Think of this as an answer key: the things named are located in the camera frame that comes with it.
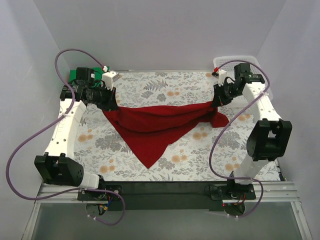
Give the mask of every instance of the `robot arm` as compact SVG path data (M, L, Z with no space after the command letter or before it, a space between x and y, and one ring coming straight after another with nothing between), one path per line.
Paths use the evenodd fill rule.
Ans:
M228 83L226 71L218 71L218 84L214 85L213 99L216 106L229 104L240 95L250 103L266 87L262 75L251 73L248 63L236 65L234 75L234 82ZM284 155L289 141L292 125L277 114L267 94L258 99L251 110L256 125L246 143L247 155L240 167L231 173L231 177L253 179L265 165ZM236 179L234 183L249 185L252 180Z
M95 104L106 111L116 110L116 88L113 82L119 73L110 71L102 74L101 82L95 81L94 70L78 67L72 88L75 102L69 114L56 126L44 155L37 155L34 164L46 184L65 185L97 189L100 177L84 171L81 164L74 161L74 145L80 120L87 104ZM72 101L70 90L64 86L60 95L58 118L63 115Z

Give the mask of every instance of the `floral tablecloth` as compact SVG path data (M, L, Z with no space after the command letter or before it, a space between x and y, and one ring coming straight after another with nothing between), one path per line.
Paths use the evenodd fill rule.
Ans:
M213 99L215 78L206 72L125 72L114 86L119 106L182 106ZM220 107L231 119L241 108ZM213 153L216 171L229 176L246 155L246 140L254 127L250 112L241 115L225 132ZM95 105L89 104L78 128L75 160L86 171L107 181L219 181L209 168L209 153L221 128L199 123L147 169L132 153L115 128ZM262 181L279 181L274 162L257 176Z

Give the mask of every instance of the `cable tie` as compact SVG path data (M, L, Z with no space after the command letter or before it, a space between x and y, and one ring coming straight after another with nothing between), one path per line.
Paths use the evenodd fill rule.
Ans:
M267 92L264 92L263 90L262 91L260 91L260 93L259 94L263 94L264 96L269 96L269 93L267 93Z

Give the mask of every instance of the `white enclosure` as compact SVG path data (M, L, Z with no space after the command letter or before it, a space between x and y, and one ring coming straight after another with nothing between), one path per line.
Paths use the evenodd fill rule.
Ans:
M0 239L20 239L33 208L5 177L15 147L57 117L59 49L89 51L113 70L212 70L215 57L257 57L272 83L273 105L293 130L284 176L295 182L313 239L320 239L320 3L315 0L3 0L1 7ZM94 62L66 53L64 76ZM53 129L17 154L14 185L35 197L34 167Z

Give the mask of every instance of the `red towel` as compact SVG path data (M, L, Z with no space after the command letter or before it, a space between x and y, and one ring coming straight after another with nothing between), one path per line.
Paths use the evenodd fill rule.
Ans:
M103 113L136 157L150 168L169 144L198 123L210 122L213 128L227 125L228 118L211 105L210 101L185 106L120 106L118 110Z

